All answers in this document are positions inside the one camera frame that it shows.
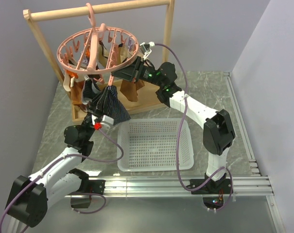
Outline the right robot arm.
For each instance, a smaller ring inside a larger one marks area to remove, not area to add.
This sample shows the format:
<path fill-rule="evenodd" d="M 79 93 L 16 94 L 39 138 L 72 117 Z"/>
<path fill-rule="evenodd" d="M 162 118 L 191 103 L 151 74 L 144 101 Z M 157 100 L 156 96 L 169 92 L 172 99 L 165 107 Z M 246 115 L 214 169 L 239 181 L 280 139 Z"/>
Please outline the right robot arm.
<path fill-rule="evenodd" d="M 205 179 L 199 186 L 184 185 L 185 190 L 222 194 L 226 187 L 233 186 L 232 180 L 227 179 L 226 159 L 236 134 L 228 111 L 209 108 L 178 87 L 175 66 L 170 62 L 164 62 L 155 69 L 137 57 L 132 64 L 113 71 L 112 76 L 126 81 L 142 80 L 158 86 L 156 95 L 161 103 L 182 112 L 183 117 L 189 117 L 203 129 L 203 145 L 208 151 Z"/>

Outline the navy striped underwear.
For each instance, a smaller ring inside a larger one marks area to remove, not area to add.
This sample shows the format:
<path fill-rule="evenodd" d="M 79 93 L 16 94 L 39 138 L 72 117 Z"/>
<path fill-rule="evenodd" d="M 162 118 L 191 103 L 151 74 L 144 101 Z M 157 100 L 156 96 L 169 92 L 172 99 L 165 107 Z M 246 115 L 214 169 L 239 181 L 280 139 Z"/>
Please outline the navy striped underwear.
<path fill-rule="evenodd" d="M 117 88 L 114 85 L 108 85 L 106 87 L 108 88 L 108 115 L 114 119 L 114 125 L 129 121 L 131 117 L 124 105 L 118 99 Z M 90 100 L 90 95 L 97 91 L 101 90 L 94 81 L 91 79 L 85 81 L 82 91 L 82 104 L 86 105 L 86 109 L 87 103 Z"/>

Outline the pink round clip hanger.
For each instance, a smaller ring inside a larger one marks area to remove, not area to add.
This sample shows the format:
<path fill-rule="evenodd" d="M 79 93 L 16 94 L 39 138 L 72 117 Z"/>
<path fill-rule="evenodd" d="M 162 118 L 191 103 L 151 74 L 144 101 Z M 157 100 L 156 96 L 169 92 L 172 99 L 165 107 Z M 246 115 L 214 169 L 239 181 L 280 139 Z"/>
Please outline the pink round clip hanger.
<path fill-rule="evenodd" d="M 57 49 L 57 59 L 64 70 L 77 73 L 79 78 L 75 82 L 82 82 L 87 75 L 105 74 L 130 65 L 138 56 L 139 44 L 136 37 L 121 28 L 109 27 L 102 23 L 96 25 L 95 13 L 90 3 L 86 4 L 89 29 L 82 30 L 64 40 Z M 103 67 L 97 59 L 99 41 L 110 50 L 107 66 Z M 124 43 L 132 57 L 117 66 L 111 66 L 114 45 Z"/>

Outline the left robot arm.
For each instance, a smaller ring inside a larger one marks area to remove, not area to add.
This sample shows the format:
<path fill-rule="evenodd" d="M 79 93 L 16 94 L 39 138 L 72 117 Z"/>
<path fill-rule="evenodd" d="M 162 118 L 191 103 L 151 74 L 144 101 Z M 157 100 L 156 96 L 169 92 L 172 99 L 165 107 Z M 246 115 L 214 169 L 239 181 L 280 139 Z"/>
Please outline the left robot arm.
<path fill-rule="evenodd" d="M 51 163 L 29 177 L 19 176 L 12 185 L 4 210 L 5 215 L 24 223 L 37 226 L 48 209 L 66 195 L 102 196 L 104 181 L 94 184 L 89 175 L 76 168 L 89 159 L 94 143 L 90 140 L 101 122 L 108 117 L 97 117 L 97 104 L 106 91 L 92 90 L 88 113 L 80 125 L 69 126 L 64 131 L 67 147 Z"/>

